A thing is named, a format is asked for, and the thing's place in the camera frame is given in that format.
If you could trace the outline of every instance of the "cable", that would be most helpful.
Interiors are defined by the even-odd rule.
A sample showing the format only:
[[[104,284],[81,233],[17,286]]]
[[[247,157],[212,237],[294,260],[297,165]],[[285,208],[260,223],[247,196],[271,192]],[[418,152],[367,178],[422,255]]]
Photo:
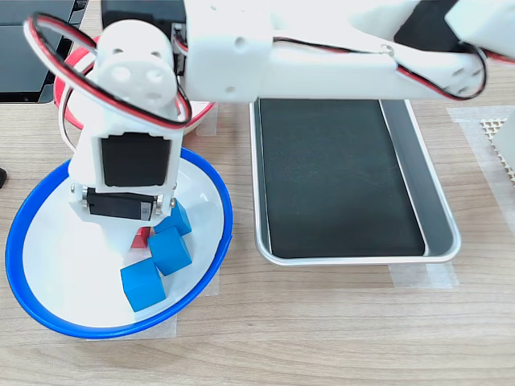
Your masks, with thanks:
[[[496,62],[515,64],[515,59],[509,58],[508,56],[497,54],[496,52],[489,50],[484,50],[484,52],[489,59],[495,60]]]
[[[313,47],[313,48],[318,48],[318,49],[322,49],[325,51],[332,51],[332,52],[339,52],[339,53],[381,54],[381,52],[359,51],[359,50],[353,50],[353,49],[344,48],[344,47],[332,46],[332,45],[328,45],[328,44],[310,43],[310,42],[305,42],[302,40],[297,40],[297,39],[292,39],[292,38],[286,38],[286,37],[282,37],[282,36],[274,37],[274,43],[293,43],[293,44],[299,44],[302,46]],[[410,70],[408,67],[404,66],[403,64],[400,64],[398,61],[395,60],[397,63],[397,71],[400,72],[402,75],[407,76],[410,79],[419,82],[420,84],[423,84],[427,88],[430,88],[431,90],[437,92],[438,94],[440,94],[444,97],[447,97],[454,101],[469,101],[469,100],[474,99],[477,96],[479,96],[486,88],[486,84],[488,82],[488,68],[487,68],[487,62],[486,62],[486,55],[484,54],[484,52],[481,49],[479,49],[478,47],[472,46],[470,44],[467,44],[467,43],[463,43],[462,45],[466,50],[477,55],[477,57],[479,58],[479,60],[481,62],[481,67],[482,67],[482,71],[483,71],[483,80],[481,82],[481,86],[472,95],[460,96],[460,95],[454,94],[452,92],[449,92],[445,88],[438,86],[436,83],[434,83],[431,80],[427,79],[426,77],[418,74],[417,72]]]
[[[180,53],[184,56],[187,56],[187,44],[183,41],[182,36],[178,33],[178,31],[174,31],[174,43],[179,49]]]
[[[452,92],[449,92],[445,88],[438,86],[436,83],[434,83],[431,80],[427,79],[426,77],[410,70],[408,67],[400,64],[399,62],[398,62],[398,71],[402,75],[407,76],[410,79],[416,80],[417,82],[425,85],[426,87],[432,89],[433,91],[437,92],[440,95],[443,95],[444,97],[447,97],[454,101],[469,101],[471,99],[478,97],[486,89],[486,84],[488,82],[488,75],[487,75],[488,69],[487,69],[487,63],[486,63],[486,55],[484,54],[484,52],[482,50],[480,50],[478,47],[472,46],[467,43],[463,43],[463,46],[466,47],[468,50],[472,51],[473,53],[476,53],[477,57],[480,59],[481,67],[483,70],[482,71],[483,72],[483,80],[481,81],[481,86],[472,95],[460,96],[460,95],[456,95]]]
[[[182,121],[174,121],[127,103],[85,78],[56,54],[56,51],[50,46],[41,32],[41,20],[43,20],[42,24],[45,27],[59,31],[67,38],[75,38],[84,45],[89,46],[90,49],[93,49],[93,46],[96,48],[96,44],[91,38],[85,38],[87,35],[71,24],[47,14],[33,14],[23,25],[23,32],[36,55],[47,65],[50,71],[54,72],[56,76],[65,83],[70,84],[77,91],[82,92],[107,109],[120,113],[129,119],[135,119],[141,123],[152,125],[158,129],[182,129],[192,119],[192,105],[180,84],[177,84],[178,98],[184,107],[185,117]]]
[[[84,69],[84,76],[88,75],[88,73],[93,69],[93,62]],[[68,84],[64,85],[63,94],[61,96],[61,102],[59,103],[59,108],[57,109],[57,122],[59,124],[59,131],[61,134],[61,138],[63,138],[64,143],[73,151],[76,152],[76,147],[73,145],[72,140],[68,136],[68,131],[66,130],[65,125],[65,115],[66,109],[68,108],[68,102],[70,101],[70,97],[72,96],[73,88],[71,88]]]

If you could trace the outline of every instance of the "wooden table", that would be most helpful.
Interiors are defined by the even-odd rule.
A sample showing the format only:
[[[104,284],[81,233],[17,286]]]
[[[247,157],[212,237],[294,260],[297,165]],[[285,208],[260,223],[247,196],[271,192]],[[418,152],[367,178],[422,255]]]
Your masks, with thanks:
[[[91,1],[83,28],[99,31]],[[515,70],[461,106],[515,104]],[[414,110],[463,235],[454,289],[395,287],[387,266],[284,269],[254,247],[248,111],[222,105],[215,137],[185,146],[226,182],[234,238],[220,294],[178,316],[173,339],[88,342],[40,326],[14,299],[0,265],[0,384],[512,385],[515,239],[451,102]],[[31,189],[70,157],[52,105],[0,106],[0,250]]]

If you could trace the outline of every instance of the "black mat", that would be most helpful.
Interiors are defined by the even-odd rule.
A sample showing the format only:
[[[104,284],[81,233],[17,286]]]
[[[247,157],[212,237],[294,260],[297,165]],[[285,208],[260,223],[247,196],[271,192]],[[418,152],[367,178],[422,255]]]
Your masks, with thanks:
[[[272,253],[421,256],[378,101],[261,100]]]

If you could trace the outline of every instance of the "silver tray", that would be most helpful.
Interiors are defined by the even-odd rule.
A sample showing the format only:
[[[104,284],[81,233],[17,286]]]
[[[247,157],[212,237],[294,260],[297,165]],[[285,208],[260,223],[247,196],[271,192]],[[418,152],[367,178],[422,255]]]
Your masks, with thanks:
[[[275,256],[270,247],[259,109],[250,105],[254,223],[257,250],[278,265],[380,265],[442,263],[461,247],[461,236],[424,145],[409,101],[379,101],[402,177],[425,244],[421,256],[302,257]]]

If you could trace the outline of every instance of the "red and black wire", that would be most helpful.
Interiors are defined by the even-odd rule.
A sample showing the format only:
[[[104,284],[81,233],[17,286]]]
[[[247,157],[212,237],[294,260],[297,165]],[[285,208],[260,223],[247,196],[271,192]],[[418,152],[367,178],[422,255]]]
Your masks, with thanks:
[[[180,84],[178,84],[177,97],[179,103],[184,108],[185,117],[182,121],[167,119],[144,109],[140,109],[138,106],[132,105],[99,87],[86,78],[84,74],[79,73],[74,68],[67,65],[64,60],[58,56],[56,50],[48,43],[41,27],[49,27],[54,31],[58,31],[65,37],[84,45],[91,52],[96,52],[97,44],[78,28],[49,14],[36,13],[30,16],[26,21],[26,28],[28,30],[26,37],[29,39],[29,43],[33,43],[31,46],[35,49],[36,55],[39,56],[51,71],[55,72],[56,75],[65,82],[72,84],[73,88],[76,88],[77,91],[85,93],[95,101],[102,103],[105,107],[124,113],[126,116],[135,117],[145,123],[158,126],[159,128],[182,129],[192,119],[192,105]]]

